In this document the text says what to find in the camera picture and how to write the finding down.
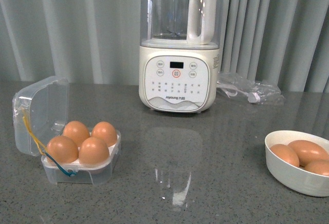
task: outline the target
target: brand logo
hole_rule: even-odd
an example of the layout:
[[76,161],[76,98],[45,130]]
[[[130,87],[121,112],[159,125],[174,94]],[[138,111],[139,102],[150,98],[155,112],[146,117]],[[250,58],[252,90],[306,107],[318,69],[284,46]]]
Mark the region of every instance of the brand logo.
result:
[[185,100],[185,97],[169,97],[169,96],[166,96],[166,99]]

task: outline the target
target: blue wire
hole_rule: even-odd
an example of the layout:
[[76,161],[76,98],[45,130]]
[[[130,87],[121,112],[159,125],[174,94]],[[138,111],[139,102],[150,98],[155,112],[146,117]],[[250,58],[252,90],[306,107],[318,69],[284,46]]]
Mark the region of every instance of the blue wire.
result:
[[56,166],[67,176],[69,177],[73,177],[75,176],[77,173],[76,172],[71,172],[69,173],[68,171],[66,171],[65,169],[63,169],[47,152],[45,152],[46,156],[49,157],[55,164]]

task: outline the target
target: blender handle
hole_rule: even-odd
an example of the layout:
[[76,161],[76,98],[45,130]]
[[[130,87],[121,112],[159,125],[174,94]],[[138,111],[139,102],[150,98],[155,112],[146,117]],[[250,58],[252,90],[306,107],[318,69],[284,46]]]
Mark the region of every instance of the blender handle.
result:
[[210,43],[215,30],[215,15],[216,0],[190,0],[187,42],[201,45]]

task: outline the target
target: gray curtain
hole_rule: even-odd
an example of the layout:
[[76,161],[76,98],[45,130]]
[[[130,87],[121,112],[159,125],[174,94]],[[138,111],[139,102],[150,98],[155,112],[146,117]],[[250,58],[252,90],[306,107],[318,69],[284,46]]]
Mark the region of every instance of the gray curtain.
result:
[[[329,92],[329,0],[223,0],[221,71]],[[140,0],[0,0],[0,81],[138,84]]]

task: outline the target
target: plastic bag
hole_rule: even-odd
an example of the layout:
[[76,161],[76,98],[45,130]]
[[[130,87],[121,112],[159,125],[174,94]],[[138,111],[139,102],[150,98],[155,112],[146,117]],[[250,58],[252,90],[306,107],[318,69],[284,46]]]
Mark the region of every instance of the plastic bag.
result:
[[233,72],[220,72],[217,92],[233,100],[253,104],[283,105],[285,98],[280,89],[267,81],[251,81]]

